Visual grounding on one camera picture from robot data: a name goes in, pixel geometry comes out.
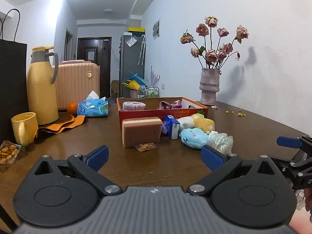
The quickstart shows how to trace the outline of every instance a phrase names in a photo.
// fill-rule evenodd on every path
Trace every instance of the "person's hand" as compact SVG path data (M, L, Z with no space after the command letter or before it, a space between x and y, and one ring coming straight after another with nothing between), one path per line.
M312 210L312 188L305 189L305 209Z
M312 223L310 223L309 216L307 213L302 212L302 210L299 211L296 209L289 226L299 234L312 233Z

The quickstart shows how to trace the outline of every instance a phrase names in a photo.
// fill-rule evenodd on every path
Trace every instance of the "yellow box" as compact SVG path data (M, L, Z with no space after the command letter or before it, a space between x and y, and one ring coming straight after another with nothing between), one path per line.
M129 27L128 32L145 32L144 28Z

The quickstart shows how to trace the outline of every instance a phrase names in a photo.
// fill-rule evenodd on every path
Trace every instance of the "refrigerator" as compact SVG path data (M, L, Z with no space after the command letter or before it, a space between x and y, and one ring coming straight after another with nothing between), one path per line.
M131 73L140 74L144 78L144 68L145 68L145 54L142 53L140 65L138 61L140 59L141 46L143 37L136 37L138 41L133 46L128 46L127 41L130 40L132 36L122 36L121 37L121 51L120 51L120 68L119 68L119 81L124 82ZM130 98L130 89L122 84L120 84L120 97Z

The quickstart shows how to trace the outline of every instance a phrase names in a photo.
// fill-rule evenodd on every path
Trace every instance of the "blue plush toy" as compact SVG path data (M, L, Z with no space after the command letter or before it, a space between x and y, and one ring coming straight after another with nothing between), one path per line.
M194 149L201 149L208 143L208 135L201 129L183 129L180 134L182 143Z

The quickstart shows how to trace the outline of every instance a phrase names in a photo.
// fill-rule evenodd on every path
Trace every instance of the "thermos handle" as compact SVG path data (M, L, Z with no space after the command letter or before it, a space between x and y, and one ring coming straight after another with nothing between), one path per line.
M51 79L51 83L54 84L55 80L57 79L57 72L58 72L58 54L56 52L50 52L47 53L46 56L54 56L54 61L55 61L55 67L54 67L54 74Z

